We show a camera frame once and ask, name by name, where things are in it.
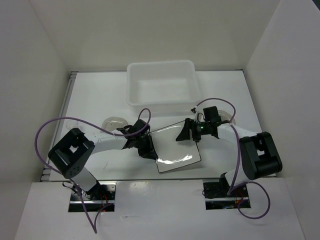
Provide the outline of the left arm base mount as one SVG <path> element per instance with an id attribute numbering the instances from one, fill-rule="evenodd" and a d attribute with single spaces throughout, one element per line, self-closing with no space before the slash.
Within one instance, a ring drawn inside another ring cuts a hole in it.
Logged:
<path id="1" fill-rule="evenodd" d="M 117 183 L 115 181 L 101 181 L 99 184 L 100 189 L 91 195 L 82 191 L 82 199 L 87 211 L 114 212 Z M 63 182 L 62 186 L 71 190 L 68 212 L 83 213 L 84 209 L 76 187 L 70 182 Z"/>

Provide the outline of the square white black-rimmed plate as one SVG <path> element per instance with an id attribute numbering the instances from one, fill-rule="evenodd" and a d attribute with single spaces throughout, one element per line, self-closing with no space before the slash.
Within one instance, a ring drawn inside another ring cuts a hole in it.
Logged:
<path id="1" fill-rule="evenodd" d="M 177 171 L 202 160 L 199 148 L 193 140 L 176 141 L 184 124 L 184 121 L 180 121 L 150 132 L 160 174 Z"/>

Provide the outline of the translucent white plastic bin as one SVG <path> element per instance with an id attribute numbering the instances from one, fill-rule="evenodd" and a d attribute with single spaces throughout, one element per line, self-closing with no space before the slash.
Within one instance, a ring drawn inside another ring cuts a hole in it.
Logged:
<path id="1" fill-rule="evenodd" d="M 153 114 L 187 113 L 202 99 L 195 65 L 190 60 L 135 62 L 126 68 L 126 102 Z"/>

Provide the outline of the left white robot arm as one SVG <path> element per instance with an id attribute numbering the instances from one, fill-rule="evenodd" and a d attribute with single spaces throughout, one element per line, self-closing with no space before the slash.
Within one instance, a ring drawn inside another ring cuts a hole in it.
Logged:
<path id="1" fill-rule="evenodd" d="M 137 129 L 132 125 L 117 128 L 107 136 L 103 133 L 86 137 L 79 128 L 71 129 L 48 153 L 48 158 L 57 167 L 65 179 L 71 180 L 81 188 L 81 193 L 88 200 L 94 200 L 103 194 L 103 187 L 85 168 L 90 156 L 110 150 L 136 148 L 143 159 L 157 160 L 158 154 L 153 144 L 150 128 L 133 136 Z"/>

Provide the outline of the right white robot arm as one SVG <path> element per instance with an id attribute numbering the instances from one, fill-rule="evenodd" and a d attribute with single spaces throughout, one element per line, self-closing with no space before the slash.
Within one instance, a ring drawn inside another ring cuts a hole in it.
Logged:
<path id="1" fill-rule="evenodd" d="M 235 169 L 223 173 L 219 179 L 219 191 L 225 197 L 231 196 L 243 184 L 279 173 L 283 169 L 282 160 L 269 132 L 249 131 L 228 120 L 196 121 L 186 118 L 175 140 L 193 140 L 198 143 L 206 135 L 236 146 Z"/>

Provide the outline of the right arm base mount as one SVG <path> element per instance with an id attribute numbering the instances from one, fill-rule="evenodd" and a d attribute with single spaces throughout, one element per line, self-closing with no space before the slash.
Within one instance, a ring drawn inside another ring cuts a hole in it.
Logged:
<path id="1" fill-rule="evenodd" d="M 240 186 L 227 195 L 229 188 L 225 188 L 218 179 L 207 179 L 203 181 L 202 195 L 206 210 L 231 210 L 251 208 L 249 193 L 246 186 Z"/>

